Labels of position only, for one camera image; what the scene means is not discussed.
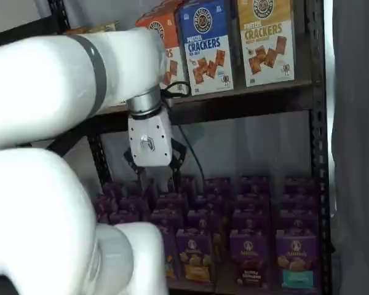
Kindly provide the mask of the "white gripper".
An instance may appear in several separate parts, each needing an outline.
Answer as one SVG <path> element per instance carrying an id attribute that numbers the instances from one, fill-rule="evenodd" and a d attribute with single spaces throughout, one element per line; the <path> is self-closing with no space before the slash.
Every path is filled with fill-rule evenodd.
<path id="1" fill-rule="evenodd" d="M 148 179 L 144 167 L 167 167 L 172 171 L 173 188 L 181 187 L 181 166 L 185 161 L 187 147 L 172 138 L 172 126 L 166 108 L 146 119 L 129 117 L 130 148 L 124 159 L 136 174 L 130 182 L 130 191 L 144 196 Z"/>

